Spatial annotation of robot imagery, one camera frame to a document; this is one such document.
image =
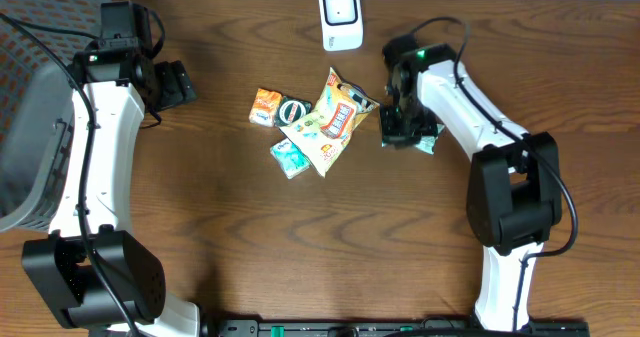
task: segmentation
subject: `orange snack bag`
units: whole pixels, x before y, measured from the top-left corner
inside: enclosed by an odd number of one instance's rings
[[[278,107],[282,102],[282,95],[278,92],[258,89],[256,100],[249,113],[249,122],[261,126],[273,127]]]

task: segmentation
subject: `black base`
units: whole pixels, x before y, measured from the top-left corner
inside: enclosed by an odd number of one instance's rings
[[[456,330],[477,331],[478,336],[491,336],[468,319],[428,318],[422,322],[287,322],[262,323],[252,320],[228,320],[219,325],[219,337],[383,337],[400,332],[407,336],[421,336],[418,331],[424,329],[447,330],[455,336]],[[447,332],[438,336],[447,336]],[[547,337],[589,337],[589,326],[584,322],[531,322],[514,336]]]

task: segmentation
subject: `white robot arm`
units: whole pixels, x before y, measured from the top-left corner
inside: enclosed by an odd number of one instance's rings
[[[129,211],[131,168],[145,105],[133,84],[118,86],[113,81],[94,82],[86,84],[84,90],[92,101],[99,126],[94,137],[87,183],[89,232],[98,234],[101,226],[111,225],[115,231],[127,231],[133,235]],[[72,100],[75,125],[84,126],[87,110],[77,91],[74,91]],[[50,234],[66,238],[80,236],[76,203],[86,142],[87,130],[76,128],[63,199],[51,221]],[[195,304],[167,293],[162,314],[152,324],[138,323],[138,329],[147,336],[198,337],[200,314]],[[117,323],[108,329],[126,332],[129,326]]]
[[[493,118],[517,136],[528,132],[510,121],[494,106],[487,96],[473,83],[464,65],[458,65],[462,83]],[[453,60],[446,60],[429,66],[418,74],[417,93],[420,103],[440,118],[455,137],[469,159],[487,146],[502,147],[513,140],[497,131],[456,86],[453,76]],[[501,256],[495,248],[484,247],[482,289],[475,305],[475,314],[482,327],[492,331],[511,331],[513,326],[513,304],[518,290],[520,261],[526,254],[542,251],[543,244],[532,242]],[[517,328],[529,323],[527,298],[533,275],[535,259],[530,260],[522,289],[521,307],[518,310]]]
[[[523,328],[529,323],[526,305],[535,258],[528,260],[515,317],[521,261],[542,251],[550,227],[559,222],[560,194],[537,162],[527,158],[527,152],[497,130],[482,112],[544,151],[557,168],[555,142],[546,133],[529,136],[509,120],[473,83],[461,62],[456,80],[456,53],[448,45],[419,48],[411,34],[389,42],[383,55],[390,72],[387,92],[394,97],[392,106],[381,108],[383,141],[407,146],[423,135],[437,135],[436,116],[458,141],[472,162],[467,215],[474,234],[484,244],[482,289],[475,317],[487,330]],[[527,173],[527,180],[511,186],[510,173]]]

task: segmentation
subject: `white device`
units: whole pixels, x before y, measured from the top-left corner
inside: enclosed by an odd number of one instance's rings
[[[360,47],[364,38],[360,0],[318,1],[324,49],[343,51]]]

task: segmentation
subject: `teal candy wrapper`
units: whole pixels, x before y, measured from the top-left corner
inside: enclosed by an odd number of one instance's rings
[[[299,175],[310,166],[304,154],[288,138],[271,147],[271,155],[278,161],[288,179]]]

